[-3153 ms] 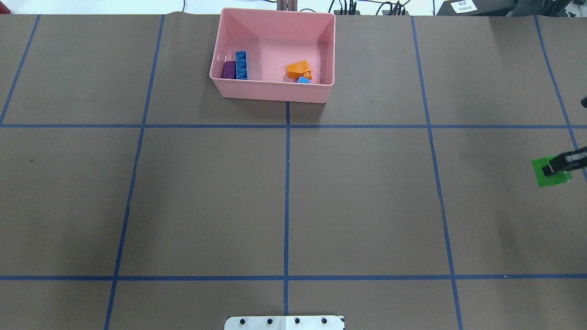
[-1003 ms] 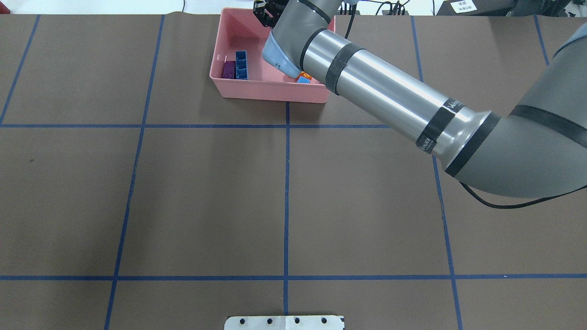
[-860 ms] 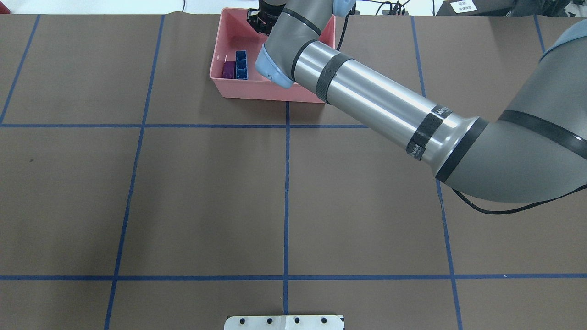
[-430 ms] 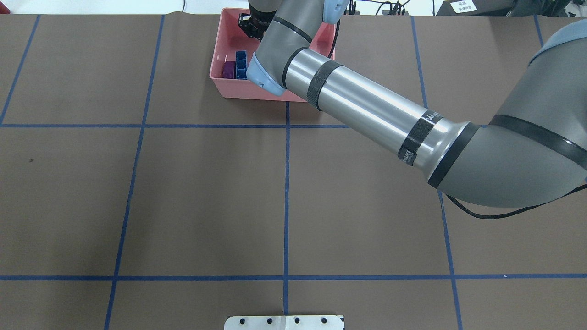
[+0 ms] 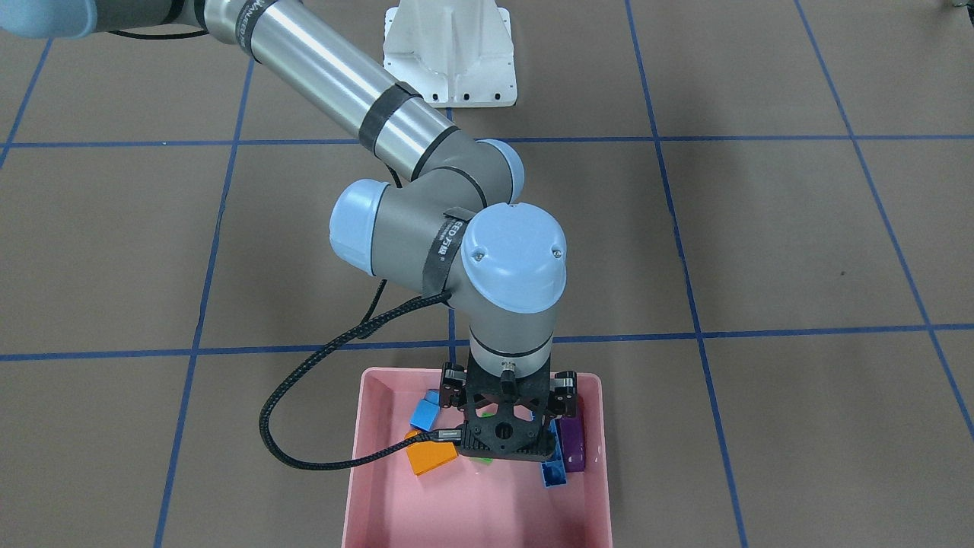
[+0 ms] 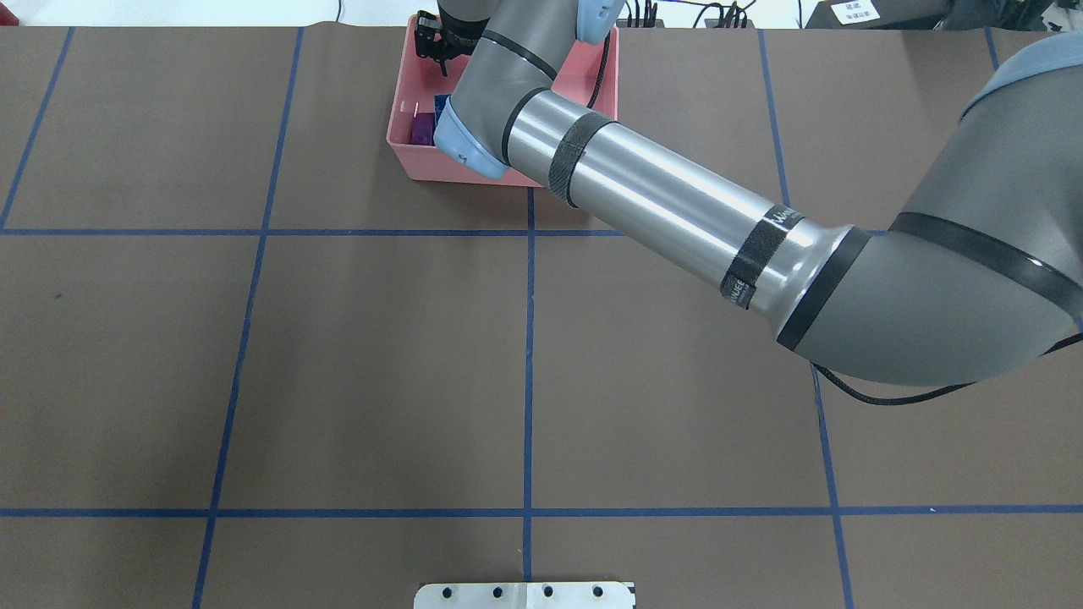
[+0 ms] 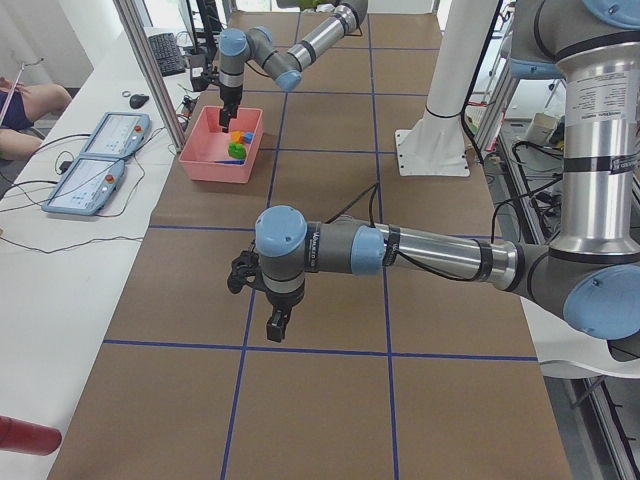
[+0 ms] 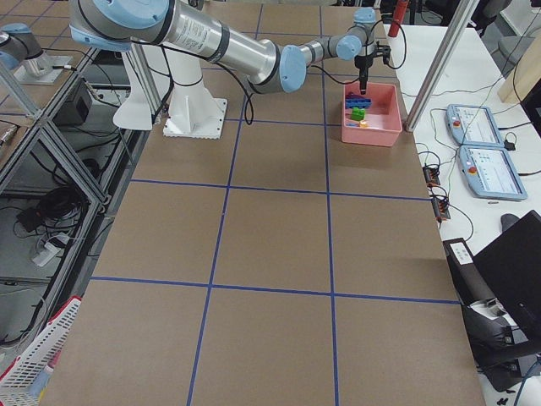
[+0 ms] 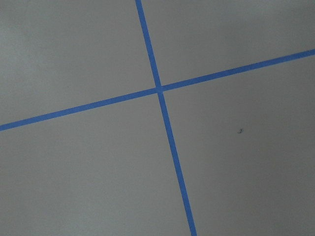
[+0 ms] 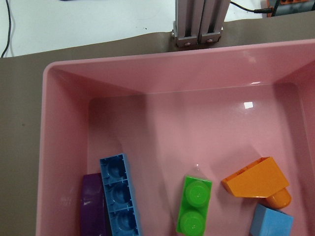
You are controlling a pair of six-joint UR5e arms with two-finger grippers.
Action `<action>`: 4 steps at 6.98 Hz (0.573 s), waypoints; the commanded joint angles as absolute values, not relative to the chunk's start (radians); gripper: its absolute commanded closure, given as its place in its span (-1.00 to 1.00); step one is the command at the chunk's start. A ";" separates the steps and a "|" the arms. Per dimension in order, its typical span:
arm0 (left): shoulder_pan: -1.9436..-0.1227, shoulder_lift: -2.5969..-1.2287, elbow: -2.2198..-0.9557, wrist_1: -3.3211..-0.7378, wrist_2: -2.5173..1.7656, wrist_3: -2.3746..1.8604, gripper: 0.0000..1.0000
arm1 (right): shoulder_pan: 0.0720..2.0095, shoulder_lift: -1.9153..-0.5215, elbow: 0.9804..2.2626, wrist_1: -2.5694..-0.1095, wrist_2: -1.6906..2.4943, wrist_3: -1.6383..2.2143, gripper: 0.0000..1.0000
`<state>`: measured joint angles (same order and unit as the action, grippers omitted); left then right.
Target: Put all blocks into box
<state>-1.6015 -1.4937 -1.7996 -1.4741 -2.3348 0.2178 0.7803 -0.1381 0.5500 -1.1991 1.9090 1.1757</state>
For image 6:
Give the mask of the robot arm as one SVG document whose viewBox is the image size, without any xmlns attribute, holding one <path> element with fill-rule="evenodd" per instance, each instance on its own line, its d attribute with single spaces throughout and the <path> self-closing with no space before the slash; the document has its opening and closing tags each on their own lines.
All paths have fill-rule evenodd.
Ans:
<svg viewBox="0 0 1083 609">
<path fill-rule="evenodd" d="M 1080 320 L 1080 33 L 1007 59 L 885 233 L 825 228 L 561 96 L 574 43 L 618 1 L 441 1 L 469 55 L 438 150 L 517 170 L 764 315 L 782 347 L 867 381 L 968 384 L 1017 370 Z"/>
</svg>

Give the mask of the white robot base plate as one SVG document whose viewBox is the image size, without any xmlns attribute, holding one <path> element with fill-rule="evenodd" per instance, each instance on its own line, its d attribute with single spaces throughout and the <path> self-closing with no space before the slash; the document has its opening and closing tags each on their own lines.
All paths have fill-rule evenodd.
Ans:
<svg viewBox="0 0 1083 609">
<path fill-rule="evenodd" d="M 619 581 L 425 584 L 414 608 L 635 608 L 632 583 Z"/>
</svg>

